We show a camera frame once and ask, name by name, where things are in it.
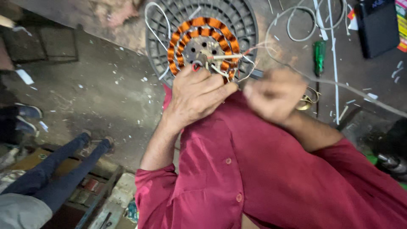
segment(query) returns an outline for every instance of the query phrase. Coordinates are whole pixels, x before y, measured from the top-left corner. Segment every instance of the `workbench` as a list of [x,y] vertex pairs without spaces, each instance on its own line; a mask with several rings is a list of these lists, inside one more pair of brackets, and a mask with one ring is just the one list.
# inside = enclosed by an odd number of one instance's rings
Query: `workbench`
[[[83,27],[83,30],[87,33],[109,40],[137,53],[146,54],[144,5],[139,8],[140,16],[138,18],[131,18],[125,21],[123,25],[112,29],[101,26],[89,1],[12,0],[12,2],[60,24],[72,28],[77,28],[78,25],[80,25],[79,27]],[[298,1],[293,0],[282,0],[281,2],[284,9],[298,3]],[[331,2],[333,21],[336,21],[341,12],[341,3],[338,0],[331,0]],[[263,41],[269,24],[277,13],[282,12],[280,4],[277,0],[271,0],[274,10],[273,15],[266,0],[251,0],[250,4],[253,7],[258,23],[259,41]],[[348,4],[354,6],[356,1],[349,1]],[[314,8],[312,0],[304,2],[304,5],[312,9]],[[327,15],[328,6],[324,3],[321,6],[321,17],[323,20],[325,20]],[[317,29],[309,40],[294,42],[289,39],[287,35],[287,20],[288,16],[282,17],[278,20],[277,26],[271,29],[269,40],[272,41],[270,45],[270,47],[273,48],[272,54],[275,58],[289,63],[303,73],[313,75],[314,62],[312,44],[321,39],[319,37],[319,29]],[[291,28],[294,37],[305,37],[312,29],[312,20],[307,13],[297,11],[295,17],[292,19]],[[334,80],[330,31],[328,31],[327,34],[329,40],[327,41],[325,73],[322,75],[322,78]],[[401,76],[398,83],[395,83],[391,77],[400,61],[404,63],[407,62],[407,55],[395,48],[373,59],[363,58],[358,32],[350,30],[350,35],[347,35],[344,22],[334,29],[334,35],[336,38],[337,74],[339,82],[348,83],[350,86],[359,90],[371,88],[371,90],[366,92],[378,95],[378,100],[387,105],[393,106],[401,111],[407,111],[407,103],[403,101],[403,99],[407,97],[407,90],[405,89],[407,79],[404,78],[404,76],[406,76],[406,70],[402,70],[398,73],[399,76]],[[267,68],[281,67],[270,59],[264,49],[259,49],[257,58],[260,59],[257,66],[259,69],[265,70]],[[316,88],[315,83],[310,83],[310,86]],[[331,111],[333,111],[333,114],[335,113],[335,87],[333,85],[321,84],[319,86],[319,92],[322,95],[320,97],[318,110],[316,106],[313,106],[308,113],[323,122],[336,126],[336,123],[333,122],[335,116],[330,116]],[[354,99],[356,99],[355,104],[370,110],[372,113],[377,113],[389,119],[399,118],[364,101],[362,97],[343,88],[339,88],[339,114],[344,109],[346,102]],[[349,104],[347,114],[356,108],[358,108],[358,106]]]

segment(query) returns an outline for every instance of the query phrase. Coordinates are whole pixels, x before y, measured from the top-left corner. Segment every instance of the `hand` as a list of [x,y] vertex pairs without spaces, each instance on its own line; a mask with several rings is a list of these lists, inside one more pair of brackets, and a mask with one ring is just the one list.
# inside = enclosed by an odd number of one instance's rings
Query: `hand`
[[224,84],[220,74],[207,69],[192,71],[185,66],[173,82],[173,97],[163,113],[163,119],[178,133],[187,125],[212,114],[215,109],[238,89],[237,84]]
[[249,107],[262,118],[282,125],[305,93],[302,77],[287,69],[268,70],[263,79],[248,82],[243,90]]

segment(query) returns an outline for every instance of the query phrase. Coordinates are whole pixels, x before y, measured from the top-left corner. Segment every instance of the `shirt button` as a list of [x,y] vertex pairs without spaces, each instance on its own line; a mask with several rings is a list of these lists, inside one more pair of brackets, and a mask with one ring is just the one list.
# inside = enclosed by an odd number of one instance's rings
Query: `shirt button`
[[237,194],[237,196],[236,196],[236,201],[237,202],[240,202],[240,201],[242,201],[242,194]]

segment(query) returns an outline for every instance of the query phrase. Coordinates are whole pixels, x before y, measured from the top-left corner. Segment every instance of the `white cloth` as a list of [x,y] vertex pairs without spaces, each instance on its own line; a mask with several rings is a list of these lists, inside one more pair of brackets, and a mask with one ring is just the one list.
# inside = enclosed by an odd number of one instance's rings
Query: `white cloth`
[[0,195],[1,229],[39,229],[51,218],[51,209],[35,197]]

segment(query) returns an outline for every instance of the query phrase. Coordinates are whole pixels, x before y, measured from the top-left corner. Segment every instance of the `blue jeans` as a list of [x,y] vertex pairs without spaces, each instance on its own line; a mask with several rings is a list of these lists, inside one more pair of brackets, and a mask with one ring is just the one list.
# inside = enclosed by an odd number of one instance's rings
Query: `blue jeans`
[[50,182],[51,175],[61,162],[72,156],[77,149],[83,148],[89,139],[87,133],[78,135],[74,140],[51,153],[33,169],[28,170],[1,194],[16,193],[33,196],[46,203],[55,213],[70,197],[86,174],[92,170],[99,158],[109,149],[109,141],[104,139],[77,168]]

